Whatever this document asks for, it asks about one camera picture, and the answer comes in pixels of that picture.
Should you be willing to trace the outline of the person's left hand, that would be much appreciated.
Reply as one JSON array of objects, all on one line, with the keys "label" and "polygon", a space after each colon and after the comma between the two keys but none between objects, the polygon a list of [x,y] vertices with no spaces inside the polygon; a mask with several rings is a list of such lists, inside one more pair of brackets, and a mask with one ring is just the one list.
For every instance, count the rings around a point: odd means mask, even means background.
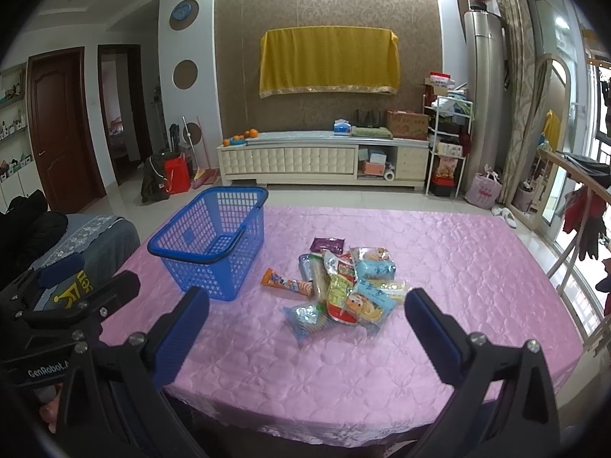
[{"label": "person's left hand", "polygon": [[39,409],[40,417],[48,425],[48,431],[53,434],[56,433],[62,388],[62,384],[52,385],[41,389],[39,394],[40,401],[44,403]]}]

